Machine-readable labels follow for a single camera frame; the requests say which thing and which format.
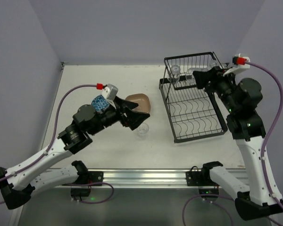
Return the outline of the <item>brown square panda plate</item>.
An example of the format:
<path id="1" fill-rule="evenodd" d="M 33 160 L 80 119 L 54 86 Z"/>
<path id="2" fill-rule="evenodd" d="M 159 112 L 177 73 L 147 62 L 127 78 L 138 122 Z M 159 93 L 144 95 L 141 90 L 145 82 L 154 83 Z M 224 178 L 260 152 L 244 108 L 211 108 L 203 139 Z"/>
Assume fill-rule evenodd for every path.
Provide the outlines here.
<path id="1" fill-rule="evenodd" d="M 125 100 L 138 104 L 138 106 L 133 109 L 136 112 L 150 113 L 151 111 L 150 100 L 148 96 L 143 93 L 129 95 Z"/>

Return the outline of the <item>white red patterned bowl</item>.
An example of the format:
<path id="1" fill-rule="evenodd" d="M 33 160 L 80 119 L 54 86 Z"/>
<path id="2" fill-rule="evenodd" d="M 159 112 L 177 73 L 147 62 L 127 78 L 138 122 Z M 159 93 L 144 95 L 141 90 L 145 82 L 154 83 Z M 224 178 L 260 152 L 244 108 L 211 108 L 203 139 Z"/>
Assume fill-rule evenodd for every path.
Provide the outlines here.
<path id="1" fill-rule="evenodd" d="M 98 95 L 92 100 L 91 105 L 97 112 L 101 112 L 109 107 L 109 102 L 102 95 Z"/>

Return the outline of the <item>clear glass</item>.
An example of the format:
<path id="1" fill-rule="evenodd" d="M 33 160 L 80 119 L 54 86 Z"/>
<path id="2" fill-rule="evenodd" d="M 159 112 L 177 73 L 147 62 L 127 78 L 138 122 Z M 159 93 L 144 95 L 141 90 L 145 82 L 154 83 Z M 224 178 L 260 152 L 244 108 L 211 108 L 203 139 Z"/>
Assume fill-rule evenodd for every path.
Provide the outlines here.
<path id="1" fill-rule="evenodd" d="M 208 64 L 209 68 L 214 68 L 215 66 L 218 66 L 218 62 L 216 60 L 211 60 Z"/>
<path id="2" fill-rule="evenodd" d="M 145 138 L 149 132 L 149 126 L 146 123 L 142 123 L 137 129 L 136 134 L 139 138 Z"/>
<path id="3" fill-rule="evenodd" d="M 170 73 L 170 80 L 171 82 L 175 83 L 180 80 L 180 73 L 181 73 L 181 68 L 178 65 L 173 65 L 171 67 L 171 73 Z"/>
<path id="4" fill-rule="evenodd" d="M 196 80 L 194 78 L 193 72 L 207 72 L 209 70 L 210 70 L 210 68 L 208 68 L 208 67 L 206 67 L 206 68 L 189 68 L 187 70 L 187 72 L 185 73 L 187 85 L 195 85 L 196 84 Z"/>

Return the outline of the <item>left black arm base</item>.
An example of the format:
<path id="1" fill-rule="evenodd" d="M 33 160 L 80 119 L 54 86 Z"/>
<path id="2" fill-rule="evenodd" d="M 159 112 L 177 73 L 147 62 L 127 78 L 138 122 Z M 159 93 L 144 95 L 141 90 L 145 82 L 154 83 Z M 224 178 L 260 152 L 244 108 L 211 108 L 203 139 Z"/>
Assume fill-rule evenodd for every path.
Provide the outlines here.
<path id="1" fill-rule="evenodd" d="M 88 197 L 91 193 L 91 187 L 83 188 L 77 185 L 90 184 L 95 182 L 103 181 L 103 171 L 88 171 L 88 174 L 85 176 L 80 176 L 75 182 L 75 187 L 71 188 L 70 195 L 72 198 L 78 198 L 82 200 L 85 197 Z"/>

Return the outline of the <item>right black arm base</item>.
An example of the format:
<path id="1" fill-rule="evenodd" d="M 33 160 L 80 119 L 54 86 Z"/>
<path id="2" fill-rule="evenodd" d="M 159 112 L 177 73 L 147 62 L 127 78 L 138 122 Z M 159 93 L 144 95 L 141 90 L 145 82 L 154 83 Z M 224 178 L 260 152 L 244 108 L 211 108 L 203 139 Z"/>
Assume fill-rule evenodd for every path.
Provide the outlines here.
<path id="1" fill-rule="evenodd" d="M 185 172 L 187 186 L 197 186 L 202 198 L 206 198 L 204 194 L 208 194 L 208 197 L 213 197 L 212 194 L 219 194 L 219 185 L 213 182 L 209 175 L 209 171 L 217 166 L 223 166 L 223 164 L 213 161 L 204 163 L 201 169 L 192 166 Z"/>

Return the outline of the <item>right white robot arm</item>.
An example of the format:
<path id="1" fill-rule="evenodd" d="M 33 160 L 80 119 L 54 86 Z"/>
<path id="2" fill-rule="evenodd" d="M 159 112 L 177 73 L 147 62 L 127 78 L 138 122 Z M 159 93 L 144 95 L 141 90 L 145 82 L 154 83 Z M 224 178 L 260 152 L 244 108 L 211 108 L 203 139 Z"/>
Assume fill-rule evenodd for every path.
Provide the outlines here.
<path id="1" fill-rule="evenodd" d="M 267 151 L 262 146 L 267 135 L 256 112 L 263 98 L 260 83 L 244 78 L 236 84 L 234 73 L 218 67 L 206 72 L 194 71 L 193 76 L 198 89 L 208 94 L 216 93 L 228 110 L 227 126 L 242 155 L 249 183 L 242 183 L 217 161 L 203 165 L 203 177 L 220 185 L 231 196 L 243 220 L 282 213 L 283 196 L 275 183 Z"/>

